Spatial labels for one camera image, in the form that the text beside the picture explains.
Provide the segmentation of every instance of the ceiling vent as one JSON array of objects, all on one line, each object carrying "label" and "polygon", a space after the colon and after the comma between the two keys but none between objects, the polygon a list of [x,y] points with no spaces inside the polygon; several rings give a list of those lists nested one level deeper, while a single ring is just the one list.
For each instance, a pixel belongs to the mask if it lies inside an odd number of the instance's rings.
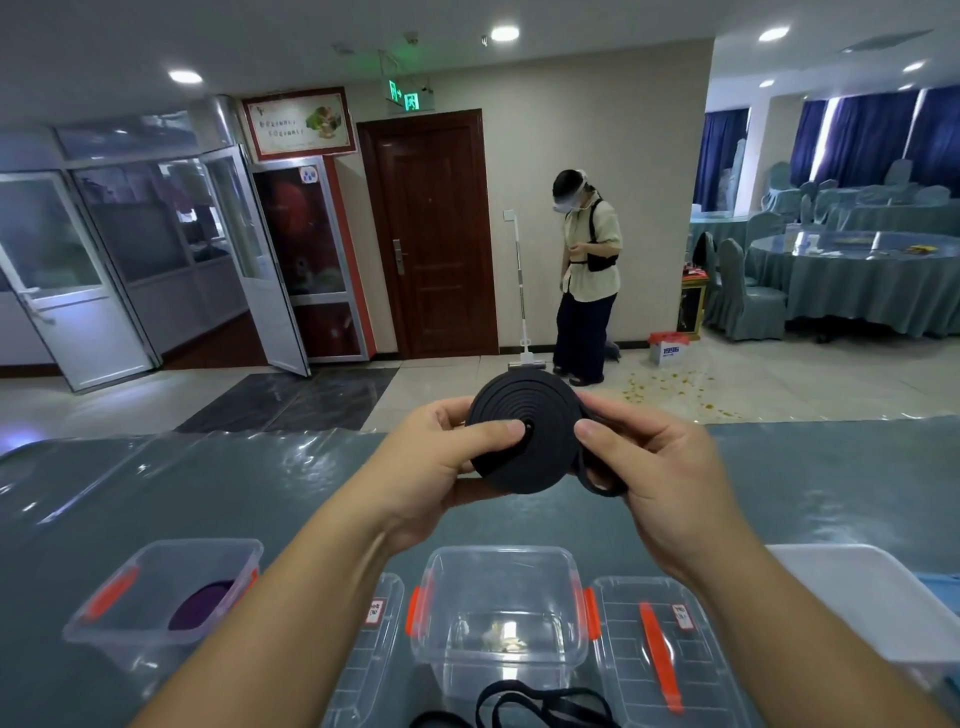
[{"label": "ceiling vent", "polygon": [[913,40],[914,38],[925,36],[928,33],[933,33],[933,29],[929,28],[925,31],[914,31],[912,33],[891,33],[887,36],[876,36],[868,38],[867,40],[861,40],[859,43],[855,43],[848,48],[844,48],[842,51],[840,51],[840,53],[885,51],[888,48],[896,48],[898,45],[905,43],[907,40]]}]

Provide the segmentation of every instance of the mop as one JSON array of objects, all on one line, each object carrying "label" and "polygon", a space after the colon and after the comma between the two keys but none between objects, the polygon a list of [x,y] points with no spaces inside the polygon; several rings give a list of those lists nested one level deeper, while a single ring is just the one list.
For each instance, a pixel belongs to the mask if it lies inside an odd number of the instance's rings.
[{"label": "mop", "polygon": [[520,346],[523,351],[520,352],[520,360],[511,362],[507,369],[546,369],[546,362],[542,359],[534,358],[530,351],[530,337],[527,336],[527,311],[523,304],[523,265],[520,263],[520,226],[516,223],[516,213],[512,210],[504,210],[503,219],[505,222],[514,221],[514,241],[516,244],[516,279],[520,284],[520,322],[523,324],[523,338],[520,339]]}]

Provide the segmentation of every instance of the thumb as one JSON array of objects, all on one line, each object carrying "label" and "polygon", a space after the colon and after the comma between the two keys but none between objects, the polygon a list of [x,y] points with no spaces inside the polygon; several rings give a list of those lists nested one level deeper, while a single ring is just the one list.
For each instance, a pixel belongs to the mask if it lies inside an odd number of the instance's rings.
[{"label": "thumb", "polygon": [[623,439],[606,425],[578,420],[573,433],[590,452],[613,468],[630,490],[642,497],[653,496],[657,456]]},{"label": "thumb", "polygon": [[444,459],[451,468],[472,460],[484,452],[493,452],[516,445],[527,428],[520,420],[491,420],[446,433]]}]

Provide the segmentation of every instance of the dark pants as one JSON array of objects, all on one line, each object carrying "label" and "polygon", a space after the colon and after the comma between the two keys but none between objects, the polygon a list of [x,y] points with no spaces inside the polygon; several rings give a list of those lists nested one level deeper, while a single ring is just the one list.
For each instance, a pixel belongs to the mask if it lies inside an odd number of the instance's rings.
[{"label": "dark pants", "polygon": [[566,369],[583,381],[594,382],[603,378],[607,322],[615,298],[614,293],[599,301],[583,303],[564,293],[557,311],[555,367]]}]

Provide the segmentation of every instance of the framed poster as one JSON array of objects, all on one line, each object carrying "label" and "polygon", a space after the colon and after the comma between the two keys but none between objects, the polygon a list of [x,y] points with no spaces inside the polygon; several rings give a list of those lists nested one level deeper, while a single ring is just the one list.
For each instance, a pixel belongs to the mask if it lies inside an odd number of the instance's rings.
[{"label": "framed poster", "polygon": [[257,161],[355,152],[342,86],[244,99]]}]

